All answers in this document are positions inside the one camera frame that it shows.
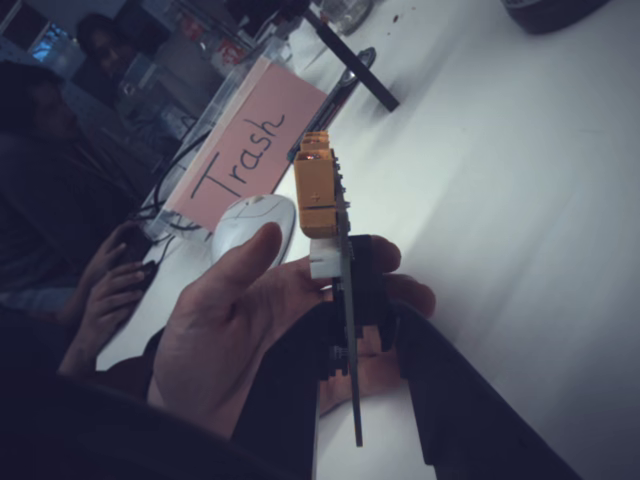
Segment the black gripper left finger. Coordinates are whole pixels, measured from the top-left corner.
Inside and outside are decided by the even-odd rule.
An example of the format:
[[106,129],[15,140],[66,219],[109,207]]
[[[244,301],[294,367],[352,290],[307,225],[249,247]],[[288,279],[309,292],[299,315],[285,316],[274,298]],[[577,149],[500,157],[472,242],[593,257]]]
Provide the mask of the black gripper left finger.
[[319,387],[326,372],[329,323],[324,302],[302,315],[262,359],[232,443],[286,479],[313,479]]

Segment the open bare hand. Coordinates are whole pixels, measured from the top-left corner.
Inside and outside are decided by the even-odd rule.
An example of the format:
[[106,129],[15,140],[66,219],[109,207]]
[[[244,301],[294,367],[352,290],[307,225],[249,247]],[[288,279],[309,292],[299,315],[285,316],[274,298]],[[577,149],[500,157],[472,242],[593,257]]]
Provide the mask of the open bare hand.
[[308,259],[274,266],[281,242],[268,223],[182,291],[155,356],[150,405],[231,438],[265,354],[331,298]]

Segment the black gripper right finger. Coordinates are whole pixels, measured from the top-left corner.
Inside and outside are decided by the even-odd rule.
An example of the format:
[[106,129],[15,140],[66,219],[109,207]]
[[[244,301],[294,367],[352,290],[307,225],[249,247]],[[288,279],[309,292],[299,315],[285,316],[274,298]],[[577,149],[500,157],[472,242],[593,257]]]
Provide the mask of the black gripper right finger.
[[423,314],[391,308],[422,455],[438,479],[579,477]]

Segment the hand on black mouse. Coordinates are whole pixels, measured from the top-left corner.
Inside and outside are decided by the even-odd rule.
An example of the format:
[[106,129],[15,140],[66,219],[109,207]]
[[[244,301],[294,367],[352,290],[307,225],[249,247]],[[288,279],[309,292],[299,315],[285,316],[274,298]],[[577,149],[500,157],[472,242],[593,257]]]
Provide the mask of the hand on black mouse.
[[57,323],[75,330],[58,367],[59,374],[82,378],[94,372],[98,355],[141,299],[143,264],[119,262],[128,247],[125,237],[135,227],[129,221],[111,233],[90,260],[63,309],[55,315]]

